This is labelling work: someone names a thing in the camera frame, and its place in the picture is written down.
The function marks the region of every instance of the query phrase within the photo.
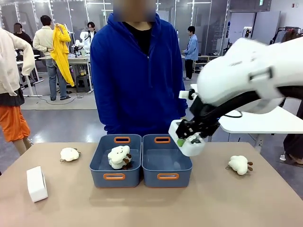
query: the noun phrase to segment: jeans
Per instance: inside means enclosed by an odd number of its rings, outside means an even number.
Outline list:
[[[193,60],[185,60],[186,77],[191,79],[193,76]]]
[[[51,90],[51,99],[56,99],[57,97],[57,76],[59,80],[60,87],[60,98],[66,98],[66,81],[63,78],[60,70],[53,59],[46,59],[46,68],[49,76],[49,88]]]

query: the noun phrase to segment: black shoes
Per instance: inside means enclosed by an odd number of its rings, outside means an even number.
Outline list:
[[[65,99],[69,99],[71,98],[71,96],[66,96],[65,98],[60,98],[60,100],[65,100]]]

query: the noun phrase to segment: plush toy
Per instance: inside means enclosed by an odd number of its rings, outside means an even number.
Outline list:
[[[234,170],[236,171],[239,175],[244,175],[247,173],[247,170],[249,169],[250,171],[252,171],[252,168],[250,166],[252,166],[253,163],[249,162],[244,156],[240,155],[240,156],[232,156],[230,162],[228,163],[228,165]]]
[[[60,152],[61,155],[61,162],[70,162],[72,160],[76,160],[79,158],[79,153],[76,149],[74,148],[63,148]]]
[[[125,166],[129,165],[132,156],[129,154],[129,146],[119,146],[112,148],[108,154],[108,162],[113,169],[122,169]]]

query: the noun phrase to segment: orange bin handle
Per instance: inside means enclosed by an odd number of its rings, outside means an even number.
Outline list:
[[[158,174],[157,178],[158,180],[177,180],[179,179],[179,174]]]
[[[155,143],[170,143],[170,137],[166,136],[166,137],[156,137],[154,139]]]
[[[103,178],[107,181],[122,181],[125,179],[125,174],[103,174]]]
[[[114,142],[115,143],[130,143],[131,138],[129,138],[128,136],[117,136],[114,138]]]

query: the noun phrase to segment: door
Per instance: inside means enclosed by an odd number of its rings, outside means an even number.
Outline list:
[[[280,11],[257,13],[252,39],[269,44],[278,29],[280,14]]]

